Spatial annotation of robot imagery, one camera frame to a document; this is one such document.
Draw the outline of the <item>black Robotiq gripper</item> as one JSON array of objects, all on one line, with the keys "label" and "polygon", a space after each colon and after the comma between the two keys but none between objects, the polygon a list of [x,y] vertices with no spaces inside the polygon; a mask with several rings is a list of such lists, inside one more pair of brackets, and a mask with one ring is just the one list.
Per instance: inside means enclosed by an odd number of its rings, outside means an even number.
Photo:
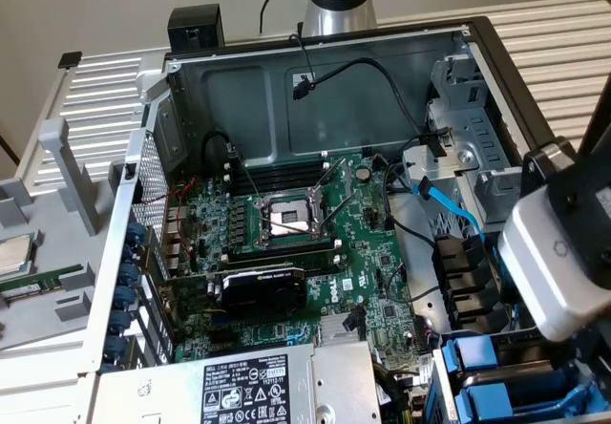
[{"label": "black Robotiq gripper", "polygon": [[610,309],[579,327],[566,340],[552,342],[553,368],[590,378],[604,398],[610,397]]}]

